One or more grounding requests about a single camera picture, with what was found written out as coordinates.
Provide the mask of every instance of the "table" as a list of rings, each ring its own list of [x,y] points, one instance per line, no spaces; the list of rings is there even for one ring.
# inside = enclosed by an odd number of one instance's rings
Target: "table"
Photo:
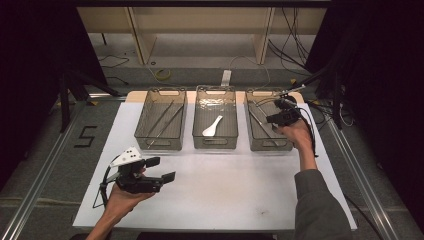
[[[142,94],[138,97],[130,94],[130,101],[135,102],[121,104],[74,227],[92,228],[95,225],[103,207],[93,209],[93,203],[107,165],[128,147],[138,148],[133,135],[143,108],[143,103],[137,102],[142,99]],[[188,92],[183,149],[172,153],[141,151],[144,158],[161,157],[161,164],[147,169],[146,176],[176,171],[175,181],[164,185],[153,198],[140,203],[116,227],[162,232],[278,232],[294,229],[297,203],[294,175],[299,171],[297,151],[250,151],[241,92],[237,93],[237,148],[195,149],[191,136],[194,94]],[[309,112],[306,104],[300,103],[299,106]],[[318,167],[330,191],[345,210],[351,228],[357,229],[316,127],[315,135]]]

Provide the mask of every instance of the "white spoon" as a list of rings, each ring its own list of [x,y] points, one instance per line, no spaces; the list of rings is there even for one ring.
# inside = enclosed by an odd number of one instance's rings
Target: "white spoon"
[[[216,126],[218,125],[219,121],[222,119],[223,117],[221,115],[219,115],[216,119],[215,122],[212,123],[212,125],[208,128],[206,128],[205,130],[203,130],[202,134],[205,137],[213,137],[215,136],[215,131],[216,131]]]

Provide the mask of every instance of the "person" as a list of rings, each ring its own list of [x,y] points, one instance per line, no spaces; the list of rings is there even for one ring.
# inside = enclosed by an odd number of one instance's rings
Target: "person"
[[[295,216],[295,239],[352,239],[349,221],[340,203],[328,190],[318,170],[308,126],[298,120],[290,126],[279,127],[300,158],[300,172],[295,175],[298,203]],[[106,209],[89,234],[89,240],[105,239],[113,226],[140,201],[154,193],[130,194],[115,184]]]

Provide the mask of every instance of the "gray sleeve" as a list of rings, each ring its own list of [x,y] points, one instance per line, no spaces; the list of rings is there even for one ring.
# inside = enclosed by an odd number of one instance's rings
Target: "gray sleeve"
[[[349,221],[328,190],[320,171],[295,175],[297,206],[295,239],[352,239]]]

